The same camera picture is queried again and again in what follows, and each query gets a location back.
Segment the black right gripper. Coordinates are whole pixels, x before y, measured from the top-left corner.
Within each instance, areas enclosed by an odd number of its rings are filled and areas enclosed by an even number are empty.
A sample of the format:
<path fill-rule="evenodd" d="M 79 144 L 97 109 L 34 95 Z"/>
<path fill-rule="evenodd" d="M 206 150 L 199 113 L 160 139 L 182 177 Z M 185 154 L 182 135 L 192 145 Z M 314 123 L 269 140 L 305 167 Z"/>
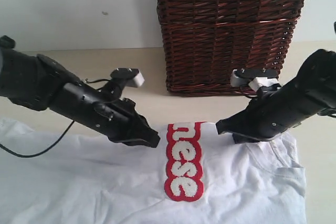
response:
<path fill-rule="evenodd" d="M 215 125 L 218 134 L 233 133 L 235 144 L 259 143 L 270 141 L 309 117 L 310 99 L 294 87 L 282 87 Z"/>

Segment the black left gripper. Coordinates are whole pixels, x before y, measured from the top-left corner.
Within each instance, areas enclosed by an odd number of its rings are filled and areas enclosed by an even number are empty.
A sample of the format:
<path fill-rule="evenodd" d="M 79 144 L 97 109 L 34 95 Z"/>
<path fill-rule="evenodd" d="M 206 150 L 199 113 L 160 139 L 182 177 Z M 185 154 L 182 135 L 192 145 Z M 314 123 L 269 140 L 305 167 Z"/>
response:
<path fill-rule="evenodd" d="M 135 110 L 130 99 L 104 101 L 90 98 L 89 128 L 114 143 L 156 148 L 160 141 L 156 130 Z"/>

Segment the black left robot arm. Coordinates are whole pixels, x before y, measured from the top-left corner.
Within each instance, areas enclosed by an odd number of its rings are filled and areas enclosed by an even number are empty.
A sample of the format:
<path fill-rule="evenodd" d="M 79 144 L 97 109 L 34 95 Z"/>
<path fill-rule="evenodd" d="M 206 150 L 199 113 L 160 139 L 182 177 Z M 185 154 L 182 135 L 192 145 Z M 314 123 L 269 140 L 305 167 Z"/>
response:
<path fill-rule="evenodd" d="M 15 41 L 1 37 L 1 96 L 34 111 L 50 109 L 105 135 L 114 143 L 157 147 L 160 137 L 135 102 L 122 98 L 125 87 L 144 83 L 139 69 L 117 68 L 100 89 L 84 83 L 53 59 L 16 51 Z"/>

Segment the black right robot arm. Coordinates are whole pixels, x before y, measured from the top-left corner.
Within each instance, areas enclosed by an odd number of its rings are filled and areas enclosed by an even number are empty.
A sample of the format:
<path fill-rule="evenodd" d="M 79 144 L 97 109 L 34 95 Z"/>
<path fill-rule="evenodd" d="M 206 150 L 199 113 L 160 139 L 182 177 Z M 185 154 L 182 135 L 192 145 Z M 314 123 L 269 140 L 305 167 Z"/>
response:
<path fill-rule="evenodd" d="M 315 51 L 283 86 L 274 69 L 234 69 L 230 85 L 256 95 L 244 110 L 216 122 L 218 134 L 232 134 L 236 144 L 270 142 L 316 114 L 335 117 L 335 52 Z"/>

